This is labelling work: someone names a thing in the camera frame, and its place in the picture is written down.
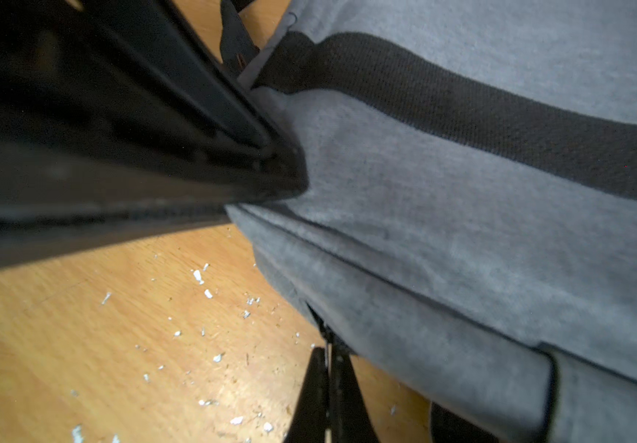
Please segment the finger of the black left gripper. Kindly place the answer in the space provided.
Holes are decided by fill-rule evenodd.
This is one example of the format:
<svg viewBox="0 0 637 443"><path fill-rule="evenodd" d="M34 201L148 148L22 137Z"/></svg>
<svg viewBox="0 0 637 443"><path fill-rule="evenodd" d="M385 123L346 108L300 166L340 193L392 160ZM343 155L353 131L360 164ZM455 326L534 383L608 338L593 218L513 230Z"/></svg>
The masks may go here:
<svg viewBox="0 0 637 443"><path fill-rule="evenodd" d="M171 1L0 1L0 269L307 189L238 83L257 55L243 9L220 5L213 55Z"/></svg>

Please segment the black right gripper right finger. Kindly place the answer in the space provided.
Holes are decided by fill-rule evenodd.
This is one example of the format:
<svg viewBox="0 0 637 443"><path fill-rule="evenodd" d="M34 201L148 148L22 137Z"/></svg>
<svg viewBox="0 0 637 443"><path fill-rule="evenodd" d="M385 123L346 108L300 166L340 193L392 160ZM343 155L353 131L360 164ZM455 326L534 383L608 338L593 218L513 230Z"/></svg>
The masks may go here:
<svg viewBox="0 0 637 443"><path fill-rule="evenodd" d="M329 428L333 443L378 443L349 354L331 345Z"/></svg>

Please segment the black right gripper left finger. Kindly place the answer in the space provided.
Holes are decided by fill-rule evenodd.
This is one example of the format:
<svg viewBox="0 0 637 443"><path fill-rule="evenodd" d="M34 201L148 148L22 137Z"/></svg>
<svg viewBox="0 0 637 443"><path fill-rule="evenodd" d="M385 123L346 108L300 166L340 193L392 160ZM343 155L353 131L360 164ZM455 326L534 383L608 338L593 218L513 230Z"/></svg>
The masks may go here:
<svg viewBox="0 0 637 443"><path fill-rule="evenodd" d="M327 353L316 347L310 354L304 382L284 443L324 443L328 428L329 369Z"/></svg>

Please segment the grey zippered laptop bag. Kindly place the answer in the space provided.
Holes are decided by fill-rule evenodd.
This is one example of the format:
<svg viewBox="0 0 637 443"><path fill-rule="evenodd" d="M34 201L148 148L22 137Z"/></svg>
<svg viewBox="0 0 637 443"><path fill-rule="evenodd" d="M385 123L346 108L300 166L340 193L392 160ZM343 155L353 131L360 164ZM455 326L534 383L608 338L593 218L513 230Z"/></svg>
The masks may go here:
<svg viewBox="0 0 637 443"><path fill-rule="evenodd" d="M637 442L637 1L294 1L242 82L305 152L267 280L512 442Z"/></svg>

